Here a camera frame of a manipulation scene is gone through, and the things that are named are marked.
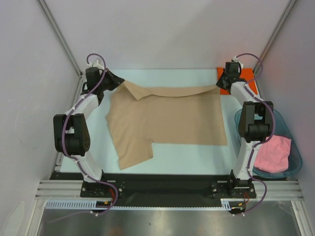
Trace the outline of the beige t shirt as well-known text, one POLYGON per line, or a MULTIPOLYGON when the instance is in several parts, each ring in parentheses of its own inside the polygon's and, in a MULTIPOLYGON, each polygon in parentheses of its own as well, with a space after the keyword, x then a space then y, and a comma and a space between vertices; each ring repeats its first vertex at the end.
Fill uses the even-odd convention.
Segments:
POLYGON ((220 89, 123 82, 106 116, 120 169, 153 158, 153 143, 226 146, 220 89))

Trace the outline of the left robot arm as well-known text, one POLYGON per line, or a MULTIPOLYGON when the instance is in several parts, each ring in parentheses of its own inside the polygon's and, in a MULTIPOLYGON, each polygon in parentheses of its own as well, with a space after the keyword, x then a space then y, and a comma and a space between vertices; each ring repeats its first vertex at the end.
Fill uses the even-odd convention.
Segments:
POLYGON ((102 197, 108 193, 109 185, 101 180, 103 170, 90 153, 91 138, 86 120, 101 104, 104 92, 113 91, 125 79, 109 69, 95 66, 87 68, 85 72, 86 81, 78 101, 66 113, 53 117, 54 142, 56 151, 71 159, 84 181, 93 182, 91 190, 102 197))

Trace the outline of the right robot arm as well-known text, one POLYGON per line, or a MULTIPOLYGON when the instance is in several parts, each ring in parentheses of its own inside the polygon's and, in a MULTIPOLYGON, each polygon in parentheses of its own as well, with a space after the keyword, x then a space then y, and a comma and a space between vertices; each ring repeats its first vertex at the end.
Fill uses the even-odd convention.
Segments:
POLYGON ((258 151, 275 132, 273 103, 264 101, 255 94, 249 82, 241 78, 241 71, 239 62, 226 62, 223 73, 216 83, 217 87, 229 92, 242 105, 238 125, 241 148, 227 185, 227 192, 232 197, 239 197, 245 189, 250 188, 258 151))

